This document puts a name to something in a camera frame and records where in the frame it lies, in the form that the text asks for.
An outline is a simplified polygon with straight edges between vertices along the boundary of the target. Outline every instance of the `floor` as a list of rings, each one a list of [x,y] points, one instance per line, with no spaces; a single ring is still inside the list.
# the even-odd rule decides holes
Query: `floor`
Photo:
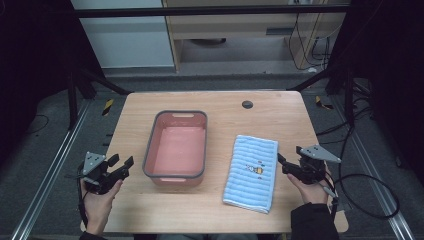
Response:
[[[322,49],[323,46],[318,45],[316,52]],[[308,79],[324,67],[319,60],[315,63],[317,65],[310,69],[296,69],[282,38],[227,39],[225,43],[194,40],[184,43],[182,64],[178,72],[148,72],[131,78],[108,77],[117,85],[136,91],[285,89]],[[344,121],[342,94],[326,96],[323,91],[325,84],[326,80],[322,80],[302,92],[316,132]],[[95,100],[79,99],[80,109],[88,110],[82,116],[85,121],[81,130],[76,133],[67,131],[66,92],[40,103],[39,115],[12,155],[14,165],[10,171],[2,172],[0,178],[0,239],[9,239],[12,233],[27,234],[26,237],[32,239],[75,239],[78,235],[79,216],[72,207],[76,207],[75,186],[63,176],[74,174],[82,156],[81,149],[106,152],[110,135],[125,102],[124,96],[116,96],[102,86],[96,85],[96,89],[98,96]],[[334,110],[317,107],[317,95],[322,97],[323,103],[333,105]],[[99,113],[110,98],[114,98],[114,106],[107,117],[102,117]],[[357,110],[366,107],[365,102],[357,102]],[[345,137],[346,130],[342,127],[332,134],[320,136],[319,141],[328,150],[338,154],[341,148],[338,141]],[[65,141],[71,144],[71,149],[61,148]],[[384,179],[398,194],[402,208],[401,214],[395,218],[380,220],[363,214],[341,196],[350,221],[350,229],[341,234],[341,238],[424,239],[424,229],[421,227],[424,225],[421,210],[424,189],[411,171],[399,169],[392,161],[390,146],[372,120],[370,112],[358,116],[344,159],[344,174],[360,172]],[[330,168],[332,173],[338,173],[335,166]],[[46,182],[45,176],[49,174],[51,182]],[[373,181],[350,179],[345,185],[360,206],[375,210],[380,215],[393,210],[390,193]],[[44,197],[35,197],[41,196],[40,191],[50,193]],[[25,215],[28,211],[33,213],[35,219]],[[129,238],[120,234],[108,237]]]

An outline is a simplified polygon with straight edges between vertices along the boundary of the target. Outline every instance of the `gray floor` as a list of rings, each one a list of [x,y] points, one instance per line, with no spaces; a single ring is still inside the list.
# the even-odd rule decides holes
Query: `gray floor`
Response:
[[[110,76],[110,80],[133,91],[193,91],[193,90],[247,90],[247,89],[285,89],[308,79],[312,73],[297,70],[290,60],[290,53],[282,39],[227,39],[224,44],[209,41],[187,41],[182,55],[182,65],[178,73],[151,72],[132,78]],[[302,92],[305,105],[310,114],[316,132],[343,122],[339,113],[341,107],[328,110],[315,104],[315,96],[327,99],[323,91],[325,80],[318,82]],[[81,130],[72,141],[63,165],[57,166],[57,175],[53,179],[51,191],[42,208],[35,215],[37,221],[30,235],[41,239],[76,239],[80,234],[79,216],[76,211],[77,197],[74,181],[64,178],[66,174],[75,174],[76,167],[84,158],[86,151],[105,153],[118,121],[125,96],[119,96],[109,89],[95,85],[98,95],[94,100],[81,100],[79,106],[87,106],[88,111]],[[114,104],[108,116],[101,116],[106,100],[113,98]],[[338,106],[342,95],[328,98],[331,104]],[[358,102],[358,110],[367,107]],[[0,239],[11,235],[25,212],[31,205],[50,165],[60,151],[66,137],[68,109],[66,92],[60,92],[46,98],[39,104],[38,114],[28,134],[11,156],[13,165],[0,177]],[[342,172],[368,173],[371,159],[381,179],[386,182],[401,201],[401,218],[413,236],[400,236],[394,220],[372,218],[356,207],[346,211],[349,230],[341,234],[342,239],[424,239],[424,188],[411,170],[398,168],[389,144],[372,120],[372,112],[367,112],[356,121],[355,136],[349,139],[343,155]],[[342,143],[325,144],[340,139],[346,134],[342,128],[329,135],[319,137],[320,143],[335,155],[340,154]],[[330,170],[337,178],[336,166],[330,164]],[[377,214],[383,214],[384,199],[378,187],[367,179],[353,178],[344,181],[349,195],[355,202]],[[338,189],[342,203],[349,205]],[[126,234],[108,236],[130,237]]]

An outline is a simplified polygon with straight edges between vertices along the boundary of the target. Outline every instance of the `table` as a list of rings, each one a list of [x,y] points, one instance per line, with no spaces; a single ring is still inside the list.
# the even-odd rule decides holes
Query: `table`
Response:
[[[242,102],[253,102],[245,109]],[[202,110],[208,116],[206,169],[196,187],[155,185],[142,162],[156,114],[162,110]],[[297,189],[277,166],[272,208],[258,213],[222,202],[234,140],[238,134],[277,140],[279,152],[297,162],[295,147],[317,143],[299,92],[146,92],[130,94],[107,156],[134,157],[130,176],[113,203],[106,232],[281,233],[290,232],[290,211],[302,205]],[[339,232],[348,228],[343,212]]]

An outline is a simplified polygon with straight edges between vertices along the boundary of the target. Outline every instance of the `cable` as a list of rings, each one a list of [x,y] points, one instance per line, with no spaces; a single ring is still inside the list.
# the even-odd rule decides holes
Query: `cable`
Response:
[[[26,132],[26,134],[33,134],[33,133],[39,132],[39,131],[43,130],[47,126],[47,124],[49,124],[49,122],[50,122],[49,117],[47,117],[46,115],[39,114],[39,115],[35,115],[35,116],[36,117],[44,117],[46,119],[46,122],[44,123],[44,125],[42,127],[38,128],[34,131],[31,131],[31,132]]]
[[[370,96],[371,92],[366,87],[362,86],[361,84],[357,83],[355,80],[353,80],[353,83],[355,87],[358,89],[358,91],[361,92],[362,95]]]
[[[334,29],[334,31],[333,32],[331,32],[330,34],[328,34],[326,37],[322,37],[321,38],[321,40],[322,39],[325,39],[325,38],[329,38],[329,37],[331,37],[334,33],[336,33],[341,27],[342,27],[342,25],[343,25],[343,23],[342,24],[340,24],[336,29]]]
[[[346,134],[346,137],[345,137],[345,139],[343,141],[342,149],[341,149],[341,152],[340,152],[340,159],[343,158],[343,155],[344,155],[344,152],[345,152],[345,149],[346,149],[346,145],[347,145],[347,140],[349,139],[350,135],[352,135],[353,130],[354,130],[354,127],[352,127],[352,126],[349,127],[348,133]],[[378,219],[389,219],[389,218],[392,218],[392,217],[396,216],[396,214],[398,214],[398,212],[400,211],[400,201],[399,201],[399,198],[397,197],[397,195],[393,191],[393,189],[391,189],[386,183],[384,183],[383,181],[381,181],[378,178],[375,178],[375,177],[370,176],[370,175],[367,175],[367,174],[362,174],[362,173],[353,173],[353,174],[347,174],[345,176],[342,176],[341,166],[342,165],[340,163],[338,165],[338,175],[339,175],[338,177],[339,178],[336,181],[333,181],[333,183],[334,183],[334,186],[336,184],[339,184],[340,185],[340,188],[341,188],[343,194],[345,195],[345,197],[348,199],[348,201],[352,205],[354,205],[357,209],[359,209],[363,213],[365,213],[365,214],[367,214],[367,215],[369,215],[371,217],[378,218]],[[378,214],[372,213],[372,212],[370,212],[368,210],[365,210],[363,207],[361,207],[359,204],[357,204],[352,199],[352,197],[348,194],[345,186],[343,185],[343,180],[345,180],[347,178],[352,178],[352,177],[366,177],[366,178],[370,178],[370,179],[378,182],[382,186],[384,186],[390,192],[390,194],[392,195],[393,199],[396,202],[396,208],[395,208],[395,210],[392,213],[390,213],[389,215],[378,215]]]
[[[344,139],[335,140],[335,141],[331,141],[331,142],[320,142],[319,144],[324,145],[324,144],[340,143],[340,142],[343,142],[343,141],[344,141]]]
[[[366,108],[364,108],[364,109],[362,109],[362,110],[358,111],[357,113],[355,113],[355,114],[354,114],[355,120],[359,120],[360,118],[357,118],[357,117],[358,117],[359,115],[361,115],[362,113],[364,113],[364,112],[366,112],[366,111],[369,111],[369,110],[371,110],[371,108],[370,108],[370,107],[366,107]],[[349,123],[348,121],[345,121],[345,122],[343,122],[343,123],[341,123],[341,124],[339,124],[339,125],[336,125],[336,126],[334,126],[334,127],[330,127],[330,128],[328,128],[328,129],[326,129],[326,130],[324,130],[324,131],[322,131],[322,132],[316,133],[315,135],[316,135],[316,136],[322,136],[322,135],[326,135],[326,134],[332,133],[332,132],[334,132],[334,131],[336,131],[336,130],[338,130],[338,129],[342,128],[343,126],[345,126],[345,125],[346,125],[346,124],[348,124],[348,123]]]
[[[82,169],[83,168],[84,168],[84,162],[81,162],[81,164],[78,166],[78,169],[77,169],[77,176],[82,175]],[[78,188],[78,210],[79,210],[79,213],[80,213],[80,217],[81,217],[82,221],[84,222],[85,227],[87,227],[88,218],[87,218],[87,215],[85,214],[84,200],[85,200],[85,196],[87,196],[88,191],[84,194],[84,196],[82,196],[81,179],[80,178],[77,178],[77,188]]]
[[[355,99],[355,101],[353,101],[353,104],[356,104],[359,101],[366,101],[366,102],[369,103],[370,99],[368,97],[357,98],[357,99]]]
[[[326,65],[328,65],[328,62],[330,61],[330,37],[327,37],[327,43],[325,45],[325,55],[324,55],[324,59],[326,59]]]
[[[325,46],[326,50],[325,50],[325,52],[323,54],[317,54],[317,53],[315,53],[315,48],[317,47],[317,43],[318,43],[319,40],[322,40],[322,39],[320,39],[319,37],[315,38],[314,45],[312,45],[312,49],[311,49],[311,56],[315,60],[322,61],[323,58],[325,58],[325,57],[328,58],[331,54],[328,53],[328,51],[327,51],[327,47],[329,45],[329,42],[328,41],[327,41],[326,46]]]
[[[360,119],[362,119],[363,117],[365,117],[366,116],[366,114],[363,114],[362,116],[360,116],[362,113],[365,113],[365,112],[370,112],[370,111],[372,111],[372,108],[371,107],[366,107],[366,108],[364,108],[364,109],[362,109],[361,110],[361,112],[359,112],[359,114],[358,115],[355,115],[356,117],[355,117],[355,120],[360,120]]]
[[[319,66],[319,64],[314,64],[314,63],[309,62],[308,58],[306,57],[305,47],[303,46],[302,38],[300,37],[300,32],[299,32],[299,28],[298,28],[298,21],[299,21],[299,13],[296,14],[296,21],[294,23],[293,32],[292,32],[292,34],[290,35],[290,38],[289,38],[289,51],[290,51],[290,54],[291,54],[292,58],[294,59],[294,55],[293,55],[293,52],[291,50],[291,39],[292,39],[292,36],[293,36],[295,30],[297,29],[297,35],[299,36],[299,42],[300,42],[300,45],[302,47],[303,57],[310,64],[310,66],[307,67],[307,68],[299,68],[296,65],[296,63],[294,65],[295,65],[295,67],[296,67],[297,70],[307,70],[307,69],[309,69],[311,67],[317,67],[317,66]]]

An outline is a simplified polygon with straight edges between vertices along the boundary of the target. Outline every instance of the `towel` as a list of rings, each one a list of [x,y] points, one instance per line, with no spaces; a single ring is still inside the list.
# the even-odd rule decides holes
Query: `towel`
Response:
[[[238,135],[224,190],[224,203],[269,213],[277,152],[277,141]]]

